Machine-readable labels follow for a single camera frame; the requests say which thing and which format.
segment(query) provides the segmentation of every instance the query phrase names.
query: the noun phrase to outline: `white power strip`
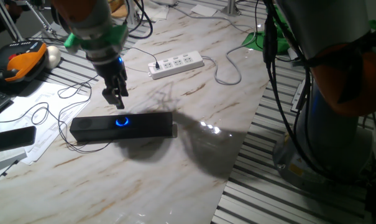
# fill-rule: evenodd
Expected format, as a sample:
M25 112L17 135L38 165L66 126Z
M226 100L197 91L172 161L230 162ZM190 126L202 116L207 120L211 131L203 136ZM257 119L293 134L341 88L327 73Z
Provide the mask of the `white power strip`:
M159 60L157 62L160 65L159 69L156 68L156 62L148 64L149 74L154 80L204 65L203 58L201 58L201 55L197 51Z

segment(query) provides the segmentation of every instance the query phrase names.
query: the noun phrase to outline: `marble table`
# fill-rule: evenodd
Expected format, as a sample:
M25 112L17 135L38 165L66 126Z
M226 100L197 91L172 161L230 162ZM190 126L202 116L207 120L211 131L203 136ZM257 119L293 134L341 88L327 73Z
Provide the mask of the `marble table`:
M231 19L254 24L253 18ZM220 78L234 81L225 53L246 36L227 21L191 19L170 9L153 36L135 47L159 60L197 50L216 59ZM106 103L101 80L79 116L172 111L175 138L118 141L92 154L70 151L57 138L38 162L16 165L0 182L0 223L210 223L268 82L261 52L244 48L231 58L242 81L224 86L215 82L211 61L152 80L147 64L153 58L130 50L124 57L126 109ZM70 133L68 139L74 140Z

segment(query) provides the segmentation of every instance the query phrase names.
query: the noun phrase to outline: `white cable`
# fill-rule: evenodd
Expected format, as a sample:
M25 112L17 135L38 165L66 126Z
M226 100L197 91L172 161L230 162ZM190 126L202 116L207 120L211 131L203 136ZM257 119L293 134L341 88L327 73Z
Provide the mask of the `white cable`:
M248 25L235 25L235 23L233 23L233 22L232 22L231 20L229 20L228 18L224 18L224 17L195 17L195 16L191 16L191 15L187 14L186 12L184 12L184 11L182 11L181 9L178 9L178 8L176 8L176 7L174 7L174 9L176 9L177 11L180 11L180 12L184 13L186 16L188 16L188 17L190 17L190 18L193 18L193 19L224 19L224 20L230 22L231 25L232 25L233 27L235 27L236 29L238 29L238 30L240 30L240 31L245 32L244 30L241 30L241 29L239 29L238 27L248 27L248 28L252 29L253 32L255 33L255 29L254 29L253 27L248 26ZM222 84L222 85L236 85L236 84L238 84L238 83L240 83L240 82L242 81L242 73L241 73L239 67L237 67L237 65L232 61L231 58L229 58L228 55L229 55L231 52L233 52L233 51L235 51L235 50L237 50L237 49L240 49L240 48L242 48L242 47L245 47L245 46L251 44L251 43L254 41L254 39L255 39L255 35L252 36L251 40L248 41L247 44L240 45L240 46L238 46L238 47L236 47L236 48L233 48L232 50L228 51L228 52L226 53L226 55L225 55L226 58L228 59L228 61L229 61L229 62L230 62L235 68L236 68L236 71L237 71L237 73L239 74L239 78L238 78L238 80L237 80L236 82L233 82L233 83L228 83L228 82L225 82L225 81L220 80L220 79L217 77L218 65L217 65L217 63L215 62L215 60L214 60L213 58L209 57L209 56L202 56L203 58L206 58L206 59L208 59L208 60L212 60L212 61L215 63L215 65L216 65L216 71L215 71L215 73L214 73L214 77L215 77L215 80L216 80L219 84Z

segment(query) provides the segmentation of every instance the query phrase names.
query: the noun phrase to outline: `black speaker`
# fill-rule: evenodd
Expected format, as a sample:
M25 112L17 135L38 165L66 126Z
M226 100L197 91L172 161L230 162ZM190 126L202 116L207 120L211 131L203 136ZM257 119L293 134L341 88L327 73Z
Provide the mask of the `black speaker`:
M70 133L78 142L172 137L171 112L73 118Z

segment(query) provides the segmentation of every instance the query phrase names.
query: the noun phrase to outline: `blue led ring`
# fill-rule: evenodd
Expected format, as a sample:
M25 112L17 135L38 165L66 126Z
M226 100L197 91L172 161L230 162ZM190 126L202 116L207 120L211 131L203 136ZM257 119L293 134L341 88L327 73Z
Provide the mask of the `blue led ring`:
M117 119L117 120L116 120L116 125L119 126L119 127L123 127L123 126L127 125L128 122L129 122L128 118L126 118L126 122L124 122L124 124L121 124L121 123L119 122L119 120Z

